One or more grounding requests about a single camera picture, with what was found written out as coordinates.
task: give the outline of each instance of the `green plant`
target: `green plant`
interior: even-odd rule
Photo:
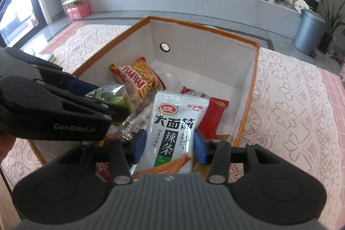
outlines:
[[[345,5],[345,0],[341,4],[337,12],[335,12],[334,3],[332,6],[332,10],[330,10],[329,5],[328,5],[328,0],[325,0],[325,1],[326,2],[324,2],[324,0],[321,0],[322,6],[325,9],[325,15],[322,15],[320,11],[318,12],[326,21],[326,32],[332,35],[337,28],[339,28],[340,26],[345,26],[345,23],[343,22],[343,19],[345,18],[345,14],[344,13],[340,14],[341,9]]]

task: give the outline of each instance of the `glass door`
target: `glass door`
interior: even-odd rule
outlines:
[[[0,44],[20,48],[44,26],[38,0],[12,0],[0,22]]]

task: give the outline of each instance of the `human hand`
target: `human hand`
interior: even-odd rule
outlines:
[[[0,132],[0,164],[13,148],[16,137]]]

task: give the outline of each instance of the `gray tile floor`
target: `gray tile floor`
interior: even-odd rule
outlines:
[[[149,15],[160,16],[183,20],[187,22],[198,23],[202,25],[211,25],[216,28],[239,34],[245,38],[258,42],[261,47],[275,50],[287,56],[291,56],[304,62],[316,65],[319,68],[339,74],[340,66],[329,55],[324,55],[316,51],[317,56],[312,58],[300,52],[294,45],[291,38],[265,31],[256,27],[240,24],[237,22],[223,19],[191,15],[184,13],[159,12],[159,11],[115,11],[92,13],[82,21],[87,24],[108,24],[108,25],[133,25]],[[45,27],[35,37],[33,37],[22,49],[29,50],[28,53],[39,52],[42,50],[55,35],[65,29],[72,21],[63,17],[52,25]]]

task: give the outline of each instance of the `black door frame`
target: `black door frame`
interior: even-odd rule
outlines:
[[[38,2],[38,0],[31,0],[33,10],[35,12],[36,19],[38,21],[38,25],[34,27],[31,31],[29,31],[26,35],[24,35],[13,47],[20,48],[25,43],[29,41],[30,38],[32,38],[35,34],[37,34],[40,30],[42,30],[46,25],[47,22],[45,21],[45,18],[42,13],[41,6]],[[0,35],[0,46],[6,47],[6,43],[2,36]]]

